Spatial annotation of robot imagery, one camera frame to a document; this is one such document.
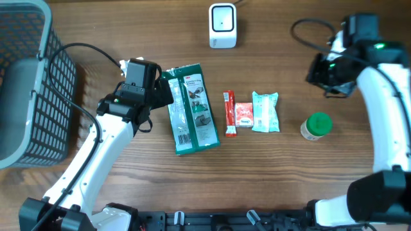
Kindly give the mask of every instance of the wooden table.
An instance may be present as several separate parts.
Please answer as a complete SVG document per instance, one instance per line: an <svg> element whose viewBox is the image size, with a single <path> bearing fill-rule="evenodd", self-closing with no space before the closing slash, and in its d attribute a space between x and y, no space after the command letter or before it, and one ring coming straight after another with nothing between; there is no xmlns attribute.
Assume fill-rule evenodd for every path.
<svg viewBox="0 0 411 231"><path fill-rule="evenodd" d="M138 133L113 165L95 211L110 202L139 210L300 209L311 199L345 194L348 185L372 173L372 139L367 112L357 91L349 99L324 99L304 81L316 51L291 39L289 27L303 17L335 26L350 13L381 16L381 33L411 48L410 1L244 0L238 6L238 45L211 49L208 8L212 1L105 1L51 3L54 28L62 42L98 46L116 60L143 56L169 69L201 63L221 146L178 157L166 108L152 112L151 133ZM326 43L328 32L306 26L301 34ZM78 63L77 102L95 114L100 98L121 81L118 69L100 54L71 48ZM251 102L252 91L279 93L281 133L238 129L224 137L224 90L237 102ZM314 112L334 121L331 134L306 141L300 125ZM70 157L46 169L0 171L0 230L17 230L18 211L27 197L41 198L61 176L82 145L90 121L73 121ZM405 226L386 230L404 230Z"/></svg>

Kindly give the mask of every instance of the blue-gray plastic crate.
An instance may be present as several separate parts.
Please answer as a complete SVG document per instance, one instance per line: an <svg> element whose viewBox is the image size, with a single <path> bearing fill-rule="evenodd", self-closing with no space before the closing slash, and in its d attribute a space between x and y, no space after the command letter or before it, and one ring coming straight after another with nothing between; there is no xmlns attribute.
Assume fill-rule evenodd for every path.
<svg viewBox="0 0 411 231"><path fill-rule="evenodd" d="M44 167L67 156L73 109L49 84L50 56L62 46L41 0L0 2L0 168ZM51 75L73 99L76 68L65 51Z"/></svg>

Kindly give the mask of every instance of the green light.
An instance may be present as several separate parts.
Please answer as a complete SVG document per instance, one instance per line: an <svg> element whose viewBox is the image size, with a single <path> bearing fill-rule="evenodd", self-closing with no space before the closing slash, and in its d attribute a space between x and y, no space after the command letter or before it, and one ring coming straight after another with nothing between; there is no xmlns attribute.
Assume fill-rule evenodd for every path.
<svg viewBox="0 0 411 231"><path fill-rule="evenodd" d="M376 49L383 49L385 47L385 44L375 44L374 47Z"/></svg>

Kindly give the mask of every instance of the red snack wrapper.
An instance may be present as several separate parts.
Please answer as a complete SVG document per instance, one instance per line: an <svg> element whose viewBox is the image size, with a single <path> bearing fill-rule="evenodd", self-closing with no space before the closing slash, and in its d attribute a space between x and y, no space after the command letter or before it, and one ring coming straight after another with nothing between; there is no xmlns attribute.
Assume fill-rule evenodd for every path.
<svg viewBox="0 0 411 231"><path fill-rule="evenodd" d="M223 93L224 103L225 103L225 120L227 121L227 131L225 132L226 137L236 137L236 124L234 116L234 92L232 90L227 90Z"/></svg>
<svg viewBox="0 0 411 231"><path fill-rule="evenodd" d="M252 103L236 103L236 126L248 128L253 125Z"/></svg>

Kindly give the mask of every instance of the green lid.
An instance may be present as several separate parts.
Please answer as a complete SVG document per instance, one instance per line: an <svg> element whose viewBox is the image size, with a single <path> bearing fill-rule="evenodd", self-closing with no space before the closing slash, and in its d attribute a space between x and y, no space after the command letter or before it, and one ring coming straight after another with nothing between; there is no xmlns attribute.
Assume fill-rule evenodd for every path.
<svg viewBox="0 0 411 231"><path fill-rule="evenodd" d="M322 112L314 113L307 119L307 130L315 136L327 135L333 129L333 121Z"/></svg>

